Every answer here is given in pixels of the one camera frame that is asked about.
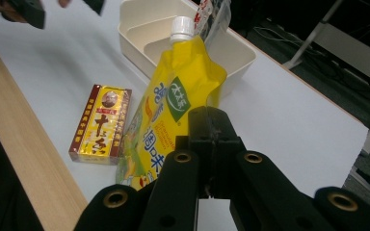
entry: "small yellow carton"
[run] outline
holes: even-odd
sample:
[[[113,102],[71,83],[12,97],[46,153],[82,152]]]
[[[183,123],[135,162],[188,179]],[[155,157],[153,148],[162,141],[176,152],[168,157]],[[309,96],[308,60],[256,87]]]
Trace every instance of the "small yellow carton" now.
[[[116,165],[131,90],[94,85],[68,153],[74,162]]]

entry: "detergent refill pouch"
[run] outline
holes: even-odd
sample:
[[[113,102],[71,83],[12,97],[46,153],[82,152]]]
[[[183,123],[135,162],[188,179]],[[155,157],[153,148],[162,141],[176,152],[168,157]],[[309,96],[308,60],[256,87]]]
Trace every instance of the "detergent refill pouch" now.
[[[217,107],[226,76],[210,60],[200,36],[163,52],[123,137],[117,183],[139,190],[157,179],[176,136],[188,135],[188,112],[207,106],[208,99]]]

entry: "green leaf logo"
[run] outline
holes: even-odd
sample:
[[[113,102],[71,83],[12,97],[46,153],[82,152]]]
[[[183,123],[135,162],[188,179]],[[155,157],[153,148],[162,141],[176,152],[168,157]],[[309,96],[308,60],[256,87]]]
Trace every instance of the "green leaf logo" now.
[[[191,108],[191,103],[185,88],[182,86],[178,77],[175,77],[168,88],[167,93],[168,108],[175,122]]]

